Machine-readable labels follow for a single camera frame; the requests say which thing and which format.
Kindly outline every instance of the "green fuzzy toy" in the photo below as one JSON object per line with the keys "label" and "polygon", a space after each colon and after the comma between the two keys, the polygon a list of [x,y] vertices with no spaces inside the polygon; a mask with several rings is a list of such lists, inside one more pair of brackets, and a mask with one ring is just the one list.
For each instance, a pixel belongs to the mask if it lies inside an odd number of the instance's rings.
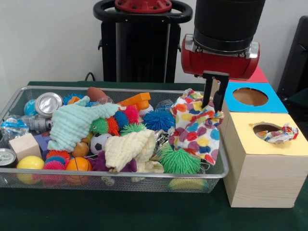
{"label": "green fuzzy toy", "polygon": [[183,149],[174,151],[169,143],[161,150],[160,163],[164,166],[165,173],[196,174],[201,168],[201,159],[194,157]]}
{"label": "green fuzzy toy", "polygon": [[124,126],[123,130],[121,130],[121,136],[125,136],[132,132],[139,132],[146,130],[146,126],[143,124],[127,124]]}
{"label": "green fuzzy toy", "polygon": [[103,118],[98,118],[97,120],[94,120],[90,126],[90,131],[97,132],[100,134],[108,133],[108,129],[108,122]]}

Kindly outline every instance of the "colorful spotted cloth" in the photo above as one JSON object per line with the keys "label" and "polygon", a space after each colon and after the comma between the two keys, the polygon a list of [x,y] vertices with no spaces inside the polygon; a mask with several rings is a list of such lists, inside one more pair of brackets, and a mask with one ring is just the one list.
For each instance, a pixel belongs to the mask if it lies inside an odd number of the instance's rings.
{"label": "colorful spotted cloth", "polygon": [[169,143],[214,165],[219,148],[219,130],[224,115],[215,113],[212,99],[202,108],[203,95],[187,89],[171,106],[176,127],[170,129]]}
{"label": "colorful spotted cloth", "polygon": [[293,128],[289,124],[285,124],[279,131],[261,131],[257,132],[256,135],[269,143],[284,143],[297,138],[298,128]]}

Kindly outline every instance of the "table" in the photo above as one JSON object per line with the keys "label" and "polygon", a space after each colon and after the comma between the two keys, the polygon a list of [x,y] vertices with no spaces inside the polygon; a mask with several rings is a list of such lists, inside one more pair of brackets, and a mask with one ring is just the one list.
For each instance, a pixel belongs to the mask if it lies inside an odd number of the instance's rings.
{"label": "table", "polygon": [[[30,82],[30,85],[203,90],[202,84]],[[1,230],[308,230],[308,180],[292,209],[230,208],[223,181],[211,194],[0,189]]]}

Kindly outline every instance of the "wire mesh basket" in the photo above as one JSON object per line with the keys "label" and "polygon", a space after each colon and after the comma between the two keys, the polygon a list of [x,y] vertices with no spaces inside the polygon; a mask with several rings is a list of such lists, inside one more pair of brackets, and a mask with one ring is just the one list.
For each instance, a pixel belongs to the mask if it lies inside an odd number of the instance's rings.
{"label": "wire mesh basket", "polygon": [[[170,90],[130,90],[102,89],[114,102],[120,102],[141,92],[150,92],[150,104],[156,106],[160,101],[175,101],[182,91]],[[62,97],[71,94],[86,95],[87,88],[70,87],[24,87],[10,99],[0,119],[8,115],[24,114],[24,105],[43,93],[54,92]],[[0,148],[9,148],[0,136]],[[77,190],[111,190],[139,192],[186,192],[210,193],[220,178],[229,171],[226,153],[220,143],[219,155],[215,166],[203,164],[198,174],[157,174],[157,173],[113,173],[96,171],[61,171],[0,168],[0,187],[36,188],[36,189],[77,189]]]}

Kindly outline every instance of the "purple fuzzy toy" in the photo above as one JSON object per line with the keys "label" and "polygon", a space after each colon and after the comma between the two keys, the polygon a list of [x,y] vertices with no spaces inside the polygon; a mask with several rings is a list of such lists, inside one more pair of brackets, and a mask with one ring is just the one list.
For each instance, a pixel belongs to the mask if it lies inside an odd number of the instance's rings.
{"label": "purple fuzzy toy", "polygon": [[[90,161],[93,171],[100,171],[100,172],[109,172],[111,167],[106,167],[106,158],[105,158],[105,152],[100,152],[98,154],[98,157],[94,160],[88,158]],[[128,162],[124,168],[121,170],[121,172],[137,172],[137,163],[135,159],[132,159],[130,162]]]}

